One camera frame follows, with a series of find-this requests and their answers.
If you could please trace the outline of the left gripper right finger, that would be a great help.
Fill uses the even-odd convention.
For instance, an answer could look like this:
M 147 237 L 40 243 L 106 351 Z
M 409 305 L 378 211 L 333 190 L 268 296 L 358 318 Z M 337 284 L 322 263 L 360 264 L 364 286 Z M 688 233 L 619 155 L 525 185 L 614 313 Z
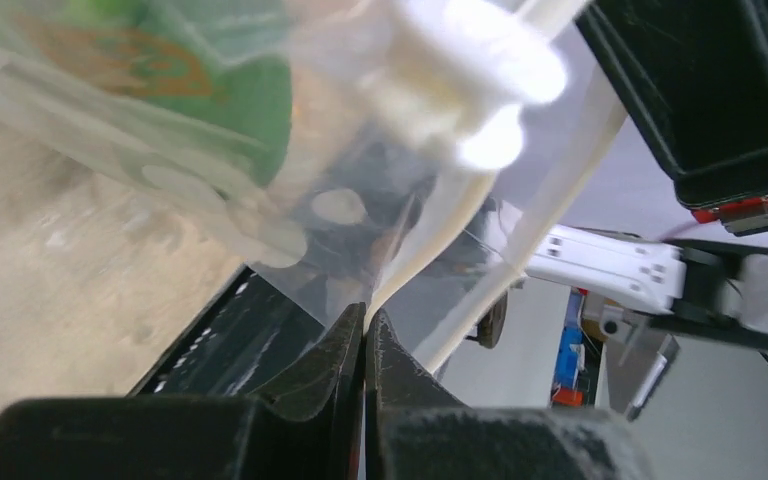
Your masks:
M 472 408 L 400 344 L 384 311 L 365 339 L 369 479 L 652 479 L 627 423 L 594 408 Z

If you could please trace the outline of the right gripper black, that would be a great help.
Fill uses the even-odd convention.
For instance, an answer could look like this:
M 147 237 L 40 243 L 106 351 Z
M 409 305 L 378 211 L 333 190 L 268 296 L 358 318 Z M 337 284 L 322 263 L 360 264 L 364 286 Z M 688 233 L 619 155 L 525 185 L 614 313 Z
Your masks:
M 678 202 L 768 231 L 768 1 L 595 1 L 579 32 Z

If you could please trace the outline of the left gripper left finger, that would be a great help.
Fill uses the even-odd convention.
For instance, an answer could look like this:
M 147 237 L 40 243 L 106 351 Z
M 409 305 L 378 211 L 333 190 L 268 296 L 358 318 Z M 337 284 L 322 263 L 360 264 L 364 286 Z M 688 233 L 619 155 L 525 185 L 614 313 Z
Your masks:
M 365 312 L 348 306 L 245 395 L 15 403 L 0 413 L 0 479 L 352 479 Z

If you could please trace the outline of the green toy watermelon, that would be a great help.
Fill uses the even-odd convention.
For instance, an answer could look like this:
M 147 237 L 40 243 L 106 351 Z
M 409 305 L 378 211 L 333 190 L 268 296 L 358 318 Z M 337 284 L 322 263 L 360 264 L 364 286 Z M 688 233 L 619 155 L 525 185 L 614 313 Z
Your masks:
M 136 148 L 189 167 L 237 167 L 260 185 L 284 161 L 288 63 L 280 1 L 10 1 L 10 20 L 82 84 L 89 111 Z

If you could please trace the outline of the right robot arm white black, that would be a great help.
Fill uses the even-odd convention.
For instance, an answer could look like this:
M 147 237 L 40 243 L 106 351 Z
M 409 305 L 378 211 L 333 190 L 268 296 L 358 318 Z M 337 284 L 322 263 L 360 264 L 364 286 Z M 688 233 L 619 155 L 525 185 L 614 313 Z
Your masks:
M 768 233 L 768 1 L 596 1 L 577 27 L 694 220 Z M 557 226 L 527 271 L 768 353 L 768 248 Z

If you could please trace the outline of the clear zip top bag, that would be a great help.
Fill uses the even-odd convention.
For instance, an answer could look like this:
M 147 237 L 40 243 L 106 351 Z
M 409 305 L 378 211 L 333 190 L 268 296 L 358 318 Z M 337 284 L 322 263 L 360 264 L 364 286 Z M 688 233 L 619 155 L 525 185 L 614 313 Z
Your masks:
M 582 130 L 502 241 L 455 251 L 497 179 L 525 151 L 524 113 L 555 102 L 569 70 L 555 37 L 582 1 L 280 1 L 274 52 L 291 70 L 285 158 L 260 185 L 237 167 L 189 167 L 136 148 L 94 116 L 82 84 L 47 63 L 0 1 L 0 120 L 96 173 L 189 216 L 322 322 L 316 275 L 381 308 L 438 260 L 463 296 L 417 349 L 439 368 L 522 275 L 602 140 Z

